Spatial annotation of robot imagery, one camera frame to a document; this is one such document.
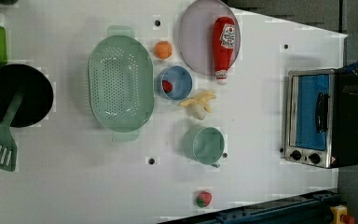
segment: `black frying pan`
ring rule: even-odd
[[[20,85],[26,91],[11,127],[27,127],[42,120],[53,105],[53,89],[40,71],[25,64],[9,64],[0,67],[0,122]]]

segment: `mint green cup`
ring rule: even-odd
[[[219,130],[195,126],[184,137],[185,155],[205,165],[219,167],[218,161],[225,149],[225,139]]]

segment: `black hole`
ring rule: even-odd
[[[150,164],[150,165],[153,165],[155,162],[156,162],[156,161],[155,161],[153,158],[150,158],[150,159],[149,159],[149,164]]]

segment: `toaster oven knob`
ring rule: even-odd
[[[321,162],[321,157],[315,153],[308,156],[308,158],[313,164],[318,164],[319,162]]]
[[[301,152],[294,150],[290,156],[295,160],[299,161],[301,159]]]

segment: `toaster oven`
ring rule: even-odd
[[[358,76],[289,72],[285,158],[323,168],[358,164]]]

